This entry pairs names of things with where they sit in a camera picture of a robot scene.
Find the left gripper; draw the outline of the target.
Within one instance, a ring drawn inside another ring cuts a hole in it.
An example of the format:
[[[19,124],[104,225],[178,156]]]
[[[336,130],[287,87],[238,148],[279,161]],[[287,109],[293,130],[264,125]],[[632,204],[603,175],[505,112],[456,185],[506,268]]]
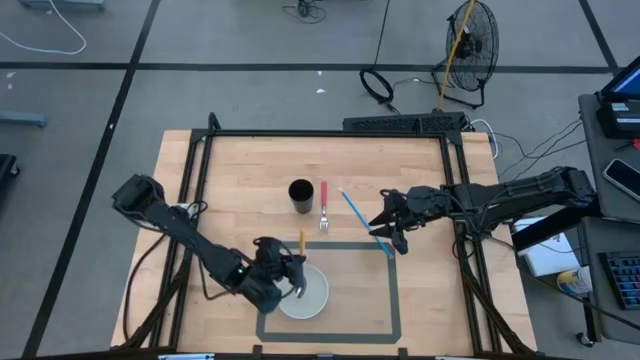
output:
[[[261,313],[275,310],[281,299],[291,292],[301,298],[306,290],[303,273],[305,255],[294,254],[278,239],[259,237],[253,240],[257,246],[255,258],[249,262],[246,276],[240,283],[240,293]],[[285,295],[276,283],[287,278],[292,285]]]

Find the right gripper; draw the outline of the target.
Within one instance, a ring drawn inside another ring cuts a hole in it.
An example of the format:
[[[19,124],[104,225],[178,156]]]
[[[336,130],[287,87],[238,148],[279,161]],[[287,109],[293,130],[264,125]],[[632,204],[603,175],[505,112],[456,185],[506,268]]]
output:
[[[392,246],[401,255],[408,253],[404,231],[416,230],[450,214],[450,201],[446,195],[428,186],[412,187],[407,193],[397,189],[383,189],[382,196],[384,209],[369,221],[369,225],[384,226],[371,230],[369,234],[390,239]]]

